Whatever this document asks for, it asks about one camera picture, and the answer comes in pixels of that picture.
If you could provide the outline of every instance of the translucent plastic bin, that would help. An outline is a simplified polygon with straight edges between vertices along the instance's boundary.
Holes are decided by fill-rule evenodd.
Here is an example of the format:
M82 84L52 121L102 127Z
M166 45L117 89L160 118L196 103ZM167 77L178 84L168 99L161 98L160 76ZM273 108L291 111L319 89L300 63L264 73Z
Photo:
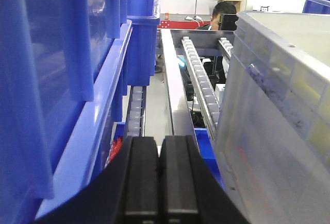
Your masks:
M303 13L330 14L330 0L306 0Z
M330 222L330 17L239 12L213 143L253 224Z
M146 86L155 73L159 0L127 0L127 18L133 24L127 48L128 84Z

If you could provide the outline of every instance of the blue storage bin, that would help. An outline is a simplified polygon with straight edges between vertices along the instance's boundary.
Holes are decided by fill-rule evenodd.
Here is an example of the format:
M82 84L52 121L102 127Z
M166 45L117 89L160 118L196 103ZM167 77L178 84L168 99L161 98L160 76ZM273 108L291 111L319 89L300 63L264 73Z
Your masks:
M146 86L155 72L159 0L127 0L133 32L127 49L128 84Z
M306 0L303 13L330 14L330 0Z
M131 22L127 0L0 3L0 223L28 223L102 169Z
M224 187L220 171L216 162L216 157L211 146L210 137L207 133L207 129L195 128L194 130L202 158L204 159L205 163L207 164L208 168L210 169L217 182L222 187Z

